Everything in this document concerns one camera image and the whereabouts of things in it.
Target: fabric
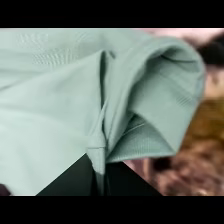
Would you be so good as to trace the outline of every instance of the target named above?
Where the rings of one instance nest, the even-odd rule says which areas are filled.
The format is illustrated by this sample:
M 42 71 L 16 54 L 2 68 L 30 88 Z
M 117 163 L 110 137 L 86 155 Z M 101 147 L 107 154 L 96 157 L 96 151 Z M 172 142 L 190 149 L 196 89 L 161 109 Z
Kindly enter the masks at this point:
M 203 86 L 201 58 L 175 38 L 2 29 L 0 183 L 36 195 L 85 153 L 99 182 L 106 163 L 173 155 Z

